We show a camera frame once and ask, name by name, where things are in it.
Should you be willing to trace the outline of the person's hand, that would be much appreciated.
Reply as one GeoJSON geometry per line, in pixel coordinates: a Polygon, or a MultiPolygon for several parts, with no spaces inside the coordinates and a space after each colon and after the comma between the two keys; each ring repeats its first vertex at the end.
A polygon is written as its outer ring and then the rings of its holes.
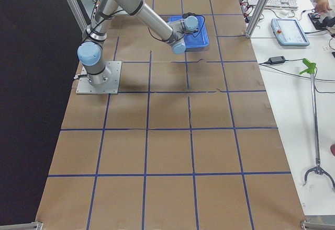
{"type": "Polygon", "coordinates": [[[315,10],[319,13],[327,13],[332,10],[329,6],[328,0],[314,0],[316,3],[315,10]]]}

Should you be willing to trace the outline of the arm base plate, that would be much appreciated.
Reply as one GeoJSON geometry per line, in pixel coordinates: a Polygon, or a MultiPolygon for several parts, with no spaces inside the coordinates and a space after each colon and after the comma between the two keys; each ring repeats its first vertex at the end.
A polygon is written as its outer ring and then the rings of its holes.
{"type": "Polygon", "coordinates": [[[118,94],[122,61],[104,61],[105,69],[98,75],[88,74],[82,67],[76,93],[78,95],[118,94]]]}

